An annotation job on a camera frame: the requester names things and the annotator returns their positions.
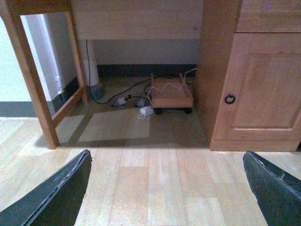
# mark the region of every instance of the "white power adapter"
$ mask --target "white power adapter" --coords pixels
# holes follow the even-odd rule
[[[154,109],[152,109],[150,106],[146,106],[140,109],[140,113],[146,117],[150,114],[153,114]]]

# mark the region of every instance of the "wooden stand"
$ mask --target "wooden stand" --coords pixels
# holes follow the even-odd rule
[[[51,117],[20,16],[58,12],[65,12],[66,15],[79,89],[61,109]],[[85,71],[79,53],[79,44],[76,38],[71,3],[69,0],[0,0],[0,16],[8,31],[48,147],[49,149],[56,149],[59,145],[55,131],[57,125],[81,98],[85,104],[89,102],[86,77],[84,76]]]
[[[183,82],[184,78],[182,74],[180,74],[179,78],[175,79],[154,79],[153,75],[151,76],[151,85],[153,87],[156,87],[159,90],[162,90],[165,87],[162,92],[157,89],[151,90],[152,105],[156,114],[162,112],[161,108],[184,108],[186,113],[191,113],[193,98],[188,86],[184,83],[181,89],[177,88],[180,87]]]

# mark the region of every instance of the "caster wheel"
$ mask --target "caster wheel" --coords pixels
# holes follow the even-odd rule
[[[192,108],[191,107],[186,107],[186,108],[184,108],[184,112],[186,114],[191,114],[192,113]]]
[[[163,109],[162,108],[154,108],[154,112],[155,112],[155,114],[162,114]]]

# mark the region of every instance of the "cabinet door handle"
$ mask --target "cabinet door handle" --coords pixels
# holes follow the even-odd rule
[[[235,96],[234,96],[233,94],[228,94],[228,95],[225,97],[225,102],[226,102],[226,104],[228,104],[228,105],[233,104],[233,103],[235,102],[235,100],[236,100],[236,98],[235,98]]]

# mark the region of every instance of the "wooden floor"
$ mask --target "wooden floor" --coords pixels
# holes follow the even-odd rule
[[[244,152],[210,152],[194,111],[139,115],[137,108],[80,104],[58,126],[55,151],[37,119],[0,119],[0,211],[89,149],[92,171],[77,226],[267,225]],[[301,153],[260,155],[301,178]]]

